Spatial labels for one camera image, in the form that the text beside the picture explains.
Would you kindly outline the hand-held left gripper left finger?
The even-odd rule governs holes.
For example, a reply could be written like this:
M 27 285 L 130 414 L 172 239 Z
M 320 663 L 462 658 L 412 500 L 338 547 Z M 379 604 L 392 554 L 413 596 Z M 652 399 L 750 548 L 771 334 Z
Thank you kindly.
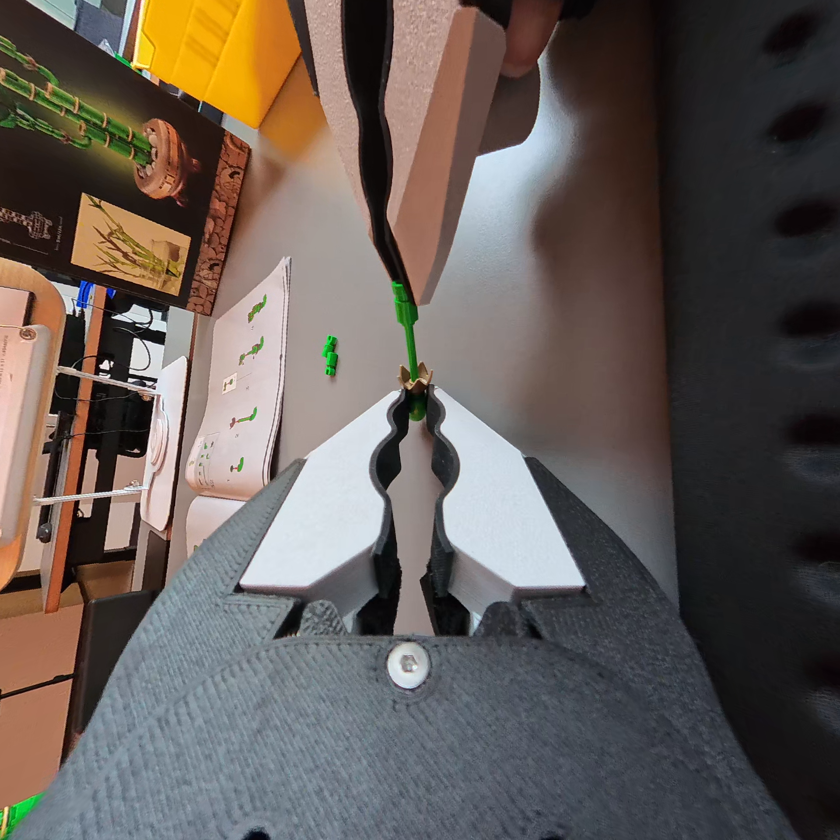
M 239 581 L 245 592 L 326 600 L 362 634 L 391 634 L 401 589 L 392 503 L 403 392 L 379 402 L 304 459 Z

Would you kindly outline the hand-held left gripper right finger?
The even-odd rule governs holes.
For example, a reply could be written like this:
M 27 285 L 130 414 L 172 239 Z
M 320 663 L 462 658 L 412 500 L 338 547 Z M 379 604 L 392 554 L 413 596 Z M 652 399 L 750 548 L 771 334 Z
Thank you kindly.
M 425 598 L 436 634 L 472 634 L 495 603 L 577 595 L 585 578 L 513 444 L 432 385 L 435 502 Z

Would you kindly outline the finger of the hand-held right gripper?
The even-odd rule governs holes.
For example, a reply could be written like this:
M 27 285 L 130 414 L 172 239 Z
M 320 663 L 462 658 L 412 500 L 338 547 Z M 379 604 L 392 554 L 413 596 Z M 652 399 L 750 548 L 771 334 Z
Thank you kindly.
M 452 248 L 487 124 L 506 29 L 460 2 L 392 2 L 384 113 L 392 141 L 386 218 L 394 269 L 431 302 Z
M 393 45 L 390 1 L 289 1 L 301 54 L 374 248 L 394 278 L 386 218 L 392 141 L 384 113 Z

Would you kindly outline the green lego bamboo stem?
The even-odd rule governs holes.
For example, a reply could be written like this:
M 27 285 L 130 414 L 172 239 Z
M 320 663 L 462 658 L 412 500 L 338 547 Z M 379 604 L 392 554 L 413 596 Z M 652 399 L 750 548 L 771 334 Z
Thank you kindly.
M 392 291 L 396 319 L 404 330 L 407 352 L 407 365 L 400 366 L 399 382 L 407 396 L 410 419 L 420 422 L 426 416 L 427 392 L 434 372 L 417 358 L 414 331 L 418 320 L 417 305 L 403 283 L 393 281 Z

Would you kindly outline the white lego instruction booklet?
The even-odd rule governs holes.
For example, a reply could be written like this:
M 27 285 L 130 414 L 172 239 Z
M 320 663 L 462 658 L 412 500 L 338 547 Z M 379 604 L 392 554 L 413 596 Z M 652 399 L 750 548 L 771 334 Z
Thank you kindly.
M 186 460 L 192 555 L 270 483 L 283 407 L 291 258 L 216 320 L 205 413 Z

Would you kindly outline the dark lego set box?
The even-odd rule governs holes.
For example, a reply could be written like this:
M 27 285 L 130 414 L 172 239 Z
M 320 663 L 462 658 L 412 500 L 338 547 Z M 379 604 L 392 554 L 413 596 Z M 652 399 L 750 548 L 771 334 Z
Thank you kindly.
M 246 142 L 29 2 L 1 3 L 4 259 L 209 316 Z

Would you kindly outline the green lego bamboo assembly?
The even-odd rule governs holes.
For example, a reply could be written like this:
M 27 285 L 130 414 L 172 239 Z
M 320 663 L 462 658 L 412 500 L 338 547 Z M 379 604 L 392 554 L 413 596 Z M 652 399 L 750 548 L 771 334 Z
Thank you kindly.
M 21 802 L 6 806 L 2 809 L 0 832 L 1 839 L 9 839 L 12 836 L 17 826 L 26 818 L 26 816 L 29 813 L 31 813 L 34 810 L 34 808 L 43 798 L 43 795 L 43 792 L 37 793 Z

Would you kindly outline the person's right hand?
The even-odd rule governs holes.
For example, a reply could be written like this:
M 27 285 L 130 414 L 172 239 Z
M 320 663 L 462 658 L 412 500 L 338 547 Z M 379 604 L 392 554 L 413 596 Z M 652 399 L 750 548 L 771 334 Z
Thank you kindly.
M 500 75 L 528 74 L 545 50 L 562 11 L 562 1 L 513 1 Z

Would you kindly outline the yellow plastic bin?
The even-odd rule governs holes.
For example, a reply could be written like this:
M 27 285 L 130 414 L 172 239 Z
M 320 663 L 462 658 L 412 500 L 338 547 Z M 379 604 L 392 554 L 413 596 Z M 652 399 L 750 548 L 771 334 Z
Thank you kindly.
M 133 65 L 257 129 L 301 55 L 286 1 L 142 1 Z

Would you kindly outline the white rounded device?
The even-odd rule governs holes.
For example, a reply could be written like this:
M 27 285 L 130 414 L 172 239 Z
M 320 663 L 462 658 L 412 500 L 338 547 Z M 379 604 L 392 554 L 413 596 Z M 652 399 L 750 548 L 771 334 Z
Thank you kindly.
M 181 356 L 164 367 L 155 388 L 140 518 L 159 532 L 167 530 L 172 516 L 187 374 L 188 359 Z

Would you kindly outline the black box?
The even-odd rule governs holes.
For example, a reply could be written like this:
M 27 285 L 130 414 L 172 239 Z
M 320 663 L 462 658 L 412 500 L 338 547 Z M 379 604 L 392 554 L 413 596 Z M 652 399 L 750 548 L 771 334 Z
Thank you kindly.
M 132 591 L 84 605 L 68 707 L 69 749 L 87 727 L 119 657 L 159 593 Z

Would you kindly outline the wooden plank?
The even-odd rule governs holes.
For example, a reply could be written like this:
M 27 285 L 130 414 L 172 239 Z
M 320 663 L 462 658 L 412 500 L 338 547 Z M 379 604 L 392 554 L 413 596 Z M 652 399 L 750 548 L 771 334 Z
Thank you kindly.
M 81 362 L 77 365 L 79 372 L 94 375 L 97 369 L 97 357 L 102 336 L 104 307 L 107 300 L 105 287 L 94 287 L 87 307 L 87 337 L 85 350 Z M 78 379 L 79 389 L 77 407 L 73 423 L 70 427 L 70 438 L 66 457 L 66 474 L 63 489 L 58 496 L 73 496 L 79 492 L 81 486 L 81 471 L 85 461 L 85 435 L 88 430 L 90 399 L 93 382 L 89 379 Z M 58 514 L 58 523 L 51 543 L 51 565 L 49 579 L 44 594 L 44 612 L 56 613 L 60 609 L 60 594 L 67 567 L 67 554 L 70 542 L 72 524 L 75 520 L 76 502 L 66 501 L 54 506 L 54 513 Z

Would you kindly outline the black perforated chair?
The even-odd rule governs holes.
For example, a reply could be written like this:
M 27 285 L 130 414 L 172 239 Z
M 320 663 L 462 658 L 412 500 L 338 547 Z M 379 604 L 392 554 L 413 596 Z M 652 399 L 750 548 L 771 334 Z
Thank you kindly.
M 838 838 L 838 2 L 658 2 L 679 603 L 802 838 Z

